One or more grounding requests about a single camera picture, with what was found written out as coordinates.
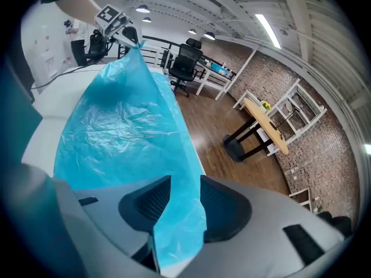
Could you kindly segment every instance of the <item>black mesh panel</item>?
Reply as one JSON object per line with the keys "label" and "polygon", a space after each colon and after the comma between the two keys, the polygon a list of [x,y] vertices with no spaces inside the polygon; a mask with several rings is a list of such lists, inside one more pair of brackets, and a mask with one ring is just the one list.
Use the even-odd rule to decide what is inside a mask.
{"label": "black mesh panel", "polygon": [[289,225],[283,231],[305,265],[311,264],[325,253],[301,225]]}
{"label": "black mesh panel", "polygon": [[205,175],[201,176],[200,200],[208,227],[203,234],[205,243],[232,238],[251,218],[252,207],[244,195]]}
{"label": "black mesh panel", "polygon": [[118,205],[121,217],[135,230],[153,234],[153,227],[170,200],[171,177],[165,176],[125,195]]}
{"label": "black mesh panel", "polygon": [[193,73],[197,61],[201,58],[202,51],[189,45],[181,44],[179,54],[175,59],[173,67],[183,72]]}

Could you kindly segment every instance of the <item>white wall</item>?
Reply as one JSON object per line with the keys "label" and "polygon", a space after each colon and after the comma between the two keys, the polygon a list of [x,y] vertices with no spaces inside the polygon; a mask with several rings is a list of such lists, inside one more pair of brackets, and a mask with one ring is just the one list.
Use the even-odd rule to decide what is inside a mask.
{"label": "white wall", "polygon": [[72,20],[64,14],[55,3],[33,5],[22,18],[21,42],[31,72],[37,81],[35,72],[36,59],[45,50],[45,35],[49,36],[49,50],[54,55],[54,67],[62,72],[62,63],[72,56],[70,36],[66,35],[63,23]]}

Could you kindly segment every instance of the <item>ceiling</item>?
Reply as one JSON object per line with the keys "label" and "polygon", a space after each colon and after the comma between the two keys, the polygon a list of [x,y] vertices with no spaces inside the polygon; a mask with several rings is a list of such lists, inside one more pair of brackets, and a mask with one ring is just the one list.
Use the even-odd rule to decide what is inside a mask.
{"label": "ceiling", "polygon": [[114,0],[120,7],[145,3],[152,11],[186,21],[217,38],[273,47],[256,19],[263,14],[281,50],[322,78],[344,115],[354,125],[358,142],[371,143],[368,60],[352,27],[333,0]]}

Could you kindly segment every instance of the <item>wooden floor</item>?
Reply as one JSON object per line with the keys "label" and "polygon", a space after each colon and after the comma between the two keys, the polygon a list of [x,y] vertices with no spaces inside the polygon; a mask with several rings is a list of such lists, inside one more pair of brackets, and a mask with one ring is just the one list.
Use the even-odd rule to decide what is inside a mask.
{"label": "wooden floor", "polygon": [[[249,116],[246,112],[232,109],[235,101],[227,94],[215,101],[217,91],[212,88],[204,87],[196,96],[198,86],[197,83],[187,86],[191,93],[189,98],[180,90],[176,92],[176,98],[206,175],[288,195],[281,168],[273,156],[268,157],[260,151],[242,163],[236,163],[227,155],[222,146],[223,137],[232,134]],[[251,135],[242,145],[249,150],[259,142]]]}

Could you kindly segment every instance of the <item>white shelving unit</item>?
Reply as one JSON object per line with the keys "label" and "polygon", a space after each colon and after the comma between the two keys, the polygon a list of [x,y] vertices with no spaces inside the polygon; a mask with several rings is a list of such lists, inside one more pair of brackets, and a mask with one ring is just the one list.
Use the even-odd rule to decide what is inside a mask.
{"label": "white shelving unit", "polygon": [[[273,114],[278,113],[280,114],[283,119],[286,119],[289,115],[286,115],[282,110],[281,106],[289,101],[294,107],[298,108],[298,115],[302,119],[304,126],[300,129],[297,129],[294,127],[292,122],[290,121],[290,118],[288,118],[285,123],[287,123],[292,131],[294,132],[294,135],[292,135],[290,138],[286,140],[287,145],[298,139],[301,135],[303,135],[306,131],[308,131],[311,127],[313,127],[317,121],[322,117],[322,115],[325,114],[327,109],[324,106],[319,106],[316,101],[308,94],[306,90],[303,89],[302,86],[299,85],[299,79],[295,81],[295,83],[290,87],[290,89],[282,96],[282,98],[274,104],[274,106],[266,112],[266,114],[271,117]],[[311,111],[314,113],[314,117],[312,119],[309,119],[307,115],[304,113],[304,111],[298,106],[298,104],[294,101],[293,96],[297,94],[311,109]],[[249,91],[246,91],[242,97],[236,102],[236,104],[233,106],[233,108],[236,108],[238,104],[240,104],[243,101],[243,98],[247,97],[250,100],[256,101],[260,104],[259,100]],[[266,135],[264,130],[262,128],[257,130],[257,133],[259,134],[260,138],[265,142],[269,139],[269,137]],[[267,156],[271,156],[273,153],[276,153],[279,151],[277,147],[275,147],[274,144],[271,144],[268,146],[269,153]]]}

